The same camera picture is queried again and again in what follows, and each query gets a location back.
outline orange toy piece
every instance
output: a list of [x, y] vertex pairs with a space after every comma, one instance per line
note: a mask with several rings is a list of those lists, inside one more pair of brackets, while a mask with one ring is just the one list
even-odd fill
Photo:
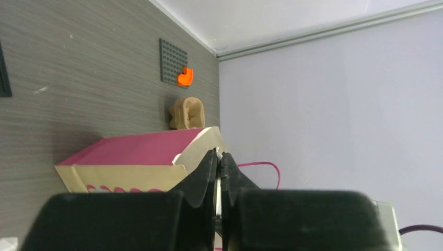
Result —
[[183, 67], [183, 74], [177, 77], [177, 82], [179, 86], [190, 86], [193, 79], [194, 70], [185, 66]]

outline pink wire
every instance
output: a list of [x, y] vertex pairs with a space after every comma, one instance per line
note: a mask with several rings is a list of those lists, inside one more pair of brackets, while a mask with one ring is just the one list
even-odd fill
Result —
[[278, 166], [275, 165], [272, 162], [249, 162], [249, 163], [239, 164], [238, 167], [254, 166], [254, 165], [270, 165], [270, 166], [273, 166], [273, 168], [277, 171], [278, 181], [277, 181], [276, 189], [278, 190], [278, 188], [280, 186], [280, 169], [278, 169]]

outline white panel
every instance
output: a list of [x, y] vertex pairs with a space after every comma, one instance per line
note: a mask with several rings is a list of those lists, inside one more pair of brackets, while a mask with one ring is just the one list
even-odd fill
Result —
[[156, 0], [216, 52], [426, 0]]
[[[443, 225], [443, 12], [220, 63], [221, 132], [282, 188], [351, 189]], [[271, 167], [245, 167], [273, 188]], [[409, 250], [442, 250], [429, 232]]]

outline pink and cream box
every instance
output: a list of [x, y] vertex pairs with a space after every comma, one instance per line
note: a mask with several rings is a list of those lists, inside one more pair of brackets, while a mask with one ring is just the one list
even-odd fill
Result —
[[207, 151], [226, 150], [218, 127], [102, 139], [55, 169], [69, 192], [141, 192], [174, 187]]

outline pink box top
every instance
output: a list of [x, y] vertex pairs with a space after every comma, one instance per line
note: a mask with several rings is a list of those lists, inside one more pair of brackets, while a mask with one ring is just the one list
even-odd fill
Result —
[[171, 165], [203, 128], [102, 139], [58, 165]]

